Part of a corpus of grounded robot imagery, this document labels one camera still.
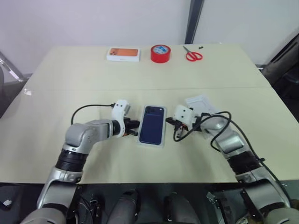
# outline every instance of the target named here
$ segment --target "blue smartphone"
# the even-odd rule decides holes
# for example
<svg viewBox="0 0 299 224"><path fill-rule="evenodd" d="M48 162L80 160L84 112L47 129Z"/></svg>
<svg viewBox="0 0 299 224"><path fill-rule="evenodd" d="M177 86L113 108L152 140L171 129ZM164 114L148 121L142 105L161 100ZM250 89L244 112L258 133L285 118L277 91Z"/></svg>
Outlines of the blue smartphone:
<svg viewBox="0 0 299 224"><path fill-rule="evenodd" d="M141 143L161 145L164 137L165 108L146 106L139 134Z"/></svg>

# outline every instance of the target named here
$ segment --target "white wall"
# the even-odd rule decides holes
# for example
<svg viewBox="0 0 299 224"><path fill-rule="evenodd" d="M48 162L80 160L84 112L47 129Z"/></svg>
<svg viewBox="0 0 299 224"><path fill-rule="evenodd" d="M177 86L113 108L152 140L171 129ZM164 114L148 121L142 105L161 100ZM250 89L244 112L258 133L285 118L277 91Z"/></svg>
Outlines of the white wall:
<svg viewBox="0 0 299 224"><path fill-rule="evenodd" d="M33 72L55 45L182 44L190 0L7 0L0 51Z"/></svg>
<svg viewBox="0 0 299 224"><path fill-rule="evenodd" d="M299 0L205 0L194 43L240 43L268 63L299 32Z"/></svg>

